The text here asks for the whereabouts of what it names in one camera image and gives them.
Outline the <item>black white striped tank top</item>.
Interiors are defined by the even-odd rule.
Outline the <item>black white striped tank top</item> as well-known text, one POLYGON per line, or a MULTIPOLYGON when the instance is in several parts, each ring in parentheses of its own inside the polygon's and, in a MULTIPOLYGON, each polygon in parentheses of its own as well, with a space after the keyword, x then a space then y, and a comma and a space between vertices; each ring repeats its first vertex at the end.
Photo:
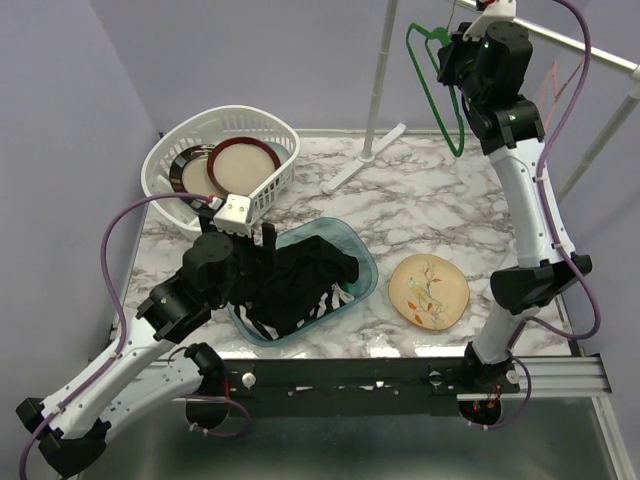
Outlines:
POLYGON ((343 290, 342 286, 335 283, 331 289, 323 293, 317 304, 308 314, 299 319, 292 326, 285 326, 281 333, 276 327, 268 325, 259 320, 252 320, 248 316, 248 306, 232 306, 230 312, 239 320, 240 324, 252 334, 257 335, 261 340, 268 342, 276 341, 301 331, 303 328, 311 327, 323 317, 336 313, 342 307, 354 301, 354 296, 343 290))

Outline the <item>pink wire hanger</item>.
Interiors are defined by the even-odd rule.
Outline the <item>pink wire hanger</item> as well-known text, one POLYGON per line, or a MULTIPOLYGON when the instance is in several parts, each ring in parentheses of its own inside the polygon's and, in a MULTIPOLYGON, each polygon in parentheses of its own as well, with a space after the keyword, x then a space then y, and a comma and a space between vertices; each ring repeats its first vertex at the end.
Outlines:
POLYGON ((548 69, 536 101, 545 129, 549 128, 561 97, 572 80, 580 73, 581 67, 582 63, 579 62, 565 79, 559 75, 557 61, 554 61, 548 69))

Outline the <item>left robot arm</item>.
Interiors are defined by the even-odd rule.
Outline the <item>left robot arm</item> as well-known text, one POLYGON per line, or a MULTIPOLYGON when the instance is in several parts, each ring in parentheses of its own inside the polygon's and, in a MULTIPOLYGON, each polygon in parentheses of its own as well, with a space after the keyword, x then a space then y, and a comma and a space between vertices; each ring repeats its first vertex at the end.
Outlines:
POLYGON ((67 479, 92 465, 117 431, 152 408, 182 396, 226 396, 224 363, 206 343, 189 346, 156 371, 149 367, 273 266, 276 238, 270 223, 262 225, 261 244, 207 228, 184 252, 181 268, 125 320, 115 341, 55 393, 19 404, 28 444, 67 479))

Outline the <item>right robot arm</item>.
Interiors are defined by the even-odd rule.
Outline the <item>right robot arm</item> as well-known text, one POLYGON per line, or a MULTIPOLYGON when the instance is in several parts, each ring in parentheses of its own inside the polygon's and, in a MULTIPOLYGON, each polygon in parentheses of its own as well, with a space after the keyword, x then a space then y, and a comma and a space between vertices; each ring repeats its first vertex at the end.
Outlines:
POLYGON ((520 88, 533 53, 527 29, 491 23, 478 36, 463 22, 438 52, 438 80, 461 93, 463 111, 503 188, 517 263, 492 273, 493 304, 466 349, 460 379, 469 390, 492 386, 509 368, 522 322, 592 270, 568 235, 540 159, 545 131, 537 106, 520 88))

